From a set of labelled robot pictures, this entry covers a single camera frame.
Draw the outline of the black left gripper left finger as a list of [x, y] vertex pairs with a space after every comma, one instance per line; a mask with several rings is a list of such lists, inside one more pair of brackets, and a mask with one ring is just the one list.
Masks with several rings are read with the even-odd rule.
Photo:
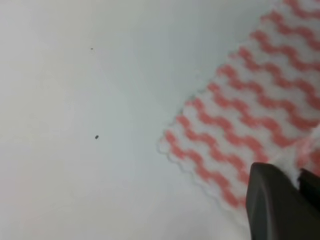
[[246, 211], [253, 240], [320, 238], [320, 210], [274, 165], [251, 166]]

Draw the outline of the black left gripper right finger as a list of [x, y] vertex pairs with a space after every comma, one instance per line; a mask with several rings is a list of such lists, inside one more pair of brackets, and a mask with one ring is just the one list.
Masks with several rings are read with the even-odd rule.
[[302, 169], [299, 177], [299, 192], [317, 210], [320, 209], [320, 178]]

